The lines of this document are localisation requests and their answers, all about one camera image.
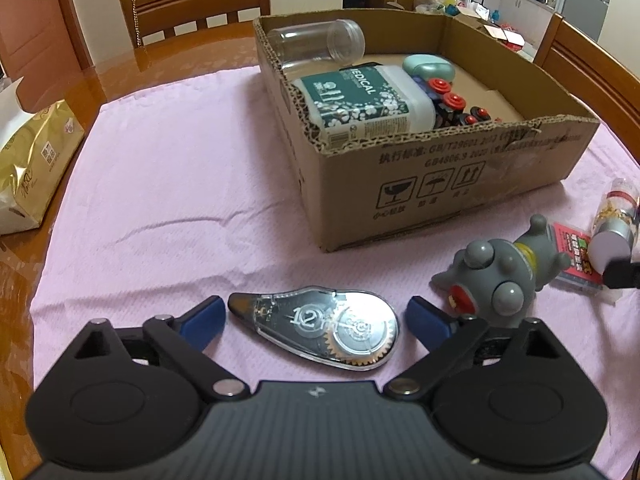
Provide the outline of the gold capsule bottle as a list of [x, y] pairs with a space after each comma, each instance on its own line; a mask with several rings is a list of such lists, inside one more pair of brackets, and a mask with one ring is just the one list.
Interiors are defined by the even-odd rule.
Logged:
[[616, 178], [604, 193], [593, 219], [588, 257], [603, 274], [614, 260], [629, 260], [638, 237], [639, 190], [629, 179]]

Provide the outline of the black toy train car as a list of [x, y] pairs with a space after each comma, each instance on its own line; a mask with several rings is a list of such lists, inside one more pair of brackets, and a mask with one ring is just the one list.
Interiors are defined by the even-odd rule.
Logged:
[[488, 110], [481, 106], [466, 105], [465, 99], [454, 93], [450, 82], [442, 78], [423, 79], [412, 76], [414, 82], [431, 99], [435, 110], [435, 129], [453, 126], [472, 126], [479, 122], [491, 122]]

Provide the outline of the green label medical bottle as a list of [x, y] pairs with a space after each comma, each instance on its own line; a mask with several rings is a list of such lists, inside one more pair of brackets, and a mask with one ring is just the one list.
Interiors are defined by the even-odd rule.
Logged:
[[358, 66], [294, 81], [309, 121], [329, 148], [383, 136], [424, 133], [436, 125], [426, 91], [398, 65]]

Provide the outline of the mint green oval case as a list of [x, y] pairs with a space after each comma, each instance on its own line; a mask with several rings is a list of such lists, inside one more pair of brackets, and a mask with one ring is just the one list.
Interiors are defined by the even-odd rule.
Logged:
[[453, 82], [456, 69], [446, 60], [434, 54], [412, 54], [402, 61], [402, 68], [411, 77], [420, 77], [424, 81], [439, 78]]

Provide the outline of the clear plastic jar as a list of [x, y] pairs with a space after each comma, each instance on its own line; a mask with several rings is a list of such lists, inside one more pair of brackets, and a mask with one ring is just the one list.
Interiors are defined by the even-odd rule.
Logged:
[[267, 38], [284, 66], [330, 61], [352, 65], [366, 53], [366, 38], [352, 20], [332, 20], [270, 30]]

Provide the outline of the red clear card box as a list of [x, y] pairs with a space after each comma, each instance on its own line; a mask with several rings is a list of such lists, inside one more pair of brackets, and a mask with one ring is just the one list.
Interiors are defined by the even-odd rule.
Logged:
[[604, 291], [601, 275], [593, 269], [588, 257], [590, 235], [574, 226], [561, 222], [550, 223], [551, 235], [555, 241], [556, 250], [570, 256], [570, 266], [560, 272], [554, 280], [556, 284], [589, 292], [597, 295]]

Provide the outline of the grey toy figure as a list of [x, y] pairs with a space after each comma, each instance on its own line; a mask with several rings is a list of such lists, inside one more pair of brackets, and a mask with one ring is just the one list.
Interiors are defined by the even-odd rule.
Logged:
[[454, 255], [431, 283], [448, 295], [460, 314], [491, 326], [515, 327], [527, 316], [536, 293], [570, 267], [570, 255], [556, 248], [546, 217], [534, 214], [517, 240], [473, 240]]

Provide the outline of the clear correction tape dispenser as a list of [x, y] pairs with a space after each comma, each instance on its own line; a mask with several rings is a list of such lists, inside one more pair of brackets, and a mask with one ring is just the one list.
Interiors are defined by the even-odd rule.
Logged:
[[375, 370], [393, 353], [397, 314], [362, 290], [303, 287], [277, 294], [234, 292], [227, 306], [241, 323], [277, 347], [341, 370]]

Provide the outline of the pink table cloth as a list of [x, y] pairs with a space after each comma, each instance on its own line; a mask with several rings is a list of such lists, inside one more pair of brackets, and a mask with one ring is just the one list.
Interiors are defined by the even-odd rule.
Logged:
[[585, 229], [611, 182], [638, 175], [601, 126], [562, 183], [326, 254], [258, 68], [140, 91], [101, 108], [68, 182], [30, 306], [34, 376], [93, 318], [137, 326], [212, 295], [319, 285], [370, 290], [397, 311], [414, 295], [442, 304], [431, 277], [470, 240], [514, 240], [537, 212]]

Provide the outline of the wooden chair right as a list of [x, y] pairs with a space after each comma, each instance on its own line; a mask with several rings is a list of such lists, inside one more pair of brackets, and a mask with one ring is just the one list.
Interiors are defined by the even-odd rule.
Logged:
[[639, 157], [639, 78], [562, 18], [552, 16], [534, 63], [586, 103]]

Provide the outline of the cardboard box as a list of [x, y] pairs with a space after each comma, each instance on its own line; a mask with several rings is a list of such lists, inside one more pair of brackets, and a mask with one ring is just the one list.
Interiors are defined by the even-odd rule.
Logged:
[[[457, 69], [454, 92], [484, 108], [486, 122], [400, 133], [399, 93], [372, 140], [347, 125], [322, 138], [289, 68], [269, 40], [272, 30], [351, 20], [375, 66], [434, 53]], [[458, 212], [565, 179], [596, 133], [598, 121], [544, 70], [457, 18], [390, 9], [271, 15], [254, 23], [258, 61], [281, 128], [314, 241], [323, 250], [408, 232]]]

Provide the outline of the gold tissue pack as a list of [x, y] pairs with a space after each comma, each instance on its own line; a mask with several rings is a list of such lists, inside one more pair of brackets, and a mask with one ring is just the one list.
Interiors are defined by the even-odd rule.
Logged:
[[38, 113], [23, 110], [11, 82], [1, 91], [0, 232], [38, 228], [85, 129], [66, 101]]

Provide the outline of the brown wooden door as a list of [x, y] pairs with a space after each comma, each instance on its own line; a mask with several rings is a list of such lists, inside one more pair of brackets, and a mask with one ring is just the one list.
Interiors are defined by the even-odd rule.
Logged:
[[1, 66], [33, 107], [88, 66], [72, 0], [1, 0]]

